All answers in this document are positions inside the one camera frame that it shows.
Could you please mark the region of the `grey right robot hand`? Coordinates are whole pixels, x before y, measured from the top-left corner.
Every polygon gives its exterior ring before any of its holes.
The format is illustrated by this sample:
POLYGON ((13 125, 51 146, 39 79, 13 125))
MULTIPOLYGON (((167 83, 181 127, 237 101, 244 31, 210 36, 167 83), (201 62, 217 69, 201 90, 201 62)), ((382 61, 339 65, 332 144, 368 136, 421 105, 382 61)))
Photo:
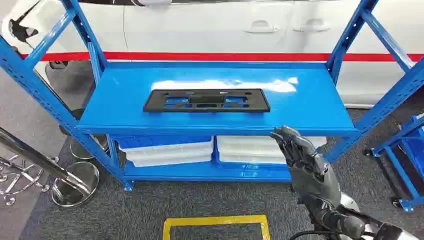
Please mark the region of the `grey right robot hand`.
POLYGON ((285 157, 299 202, 310 211, 337 208, 342 196, 339 181, 332 165, 312 142, 285 125, 274 128, 270 137, 285 157))

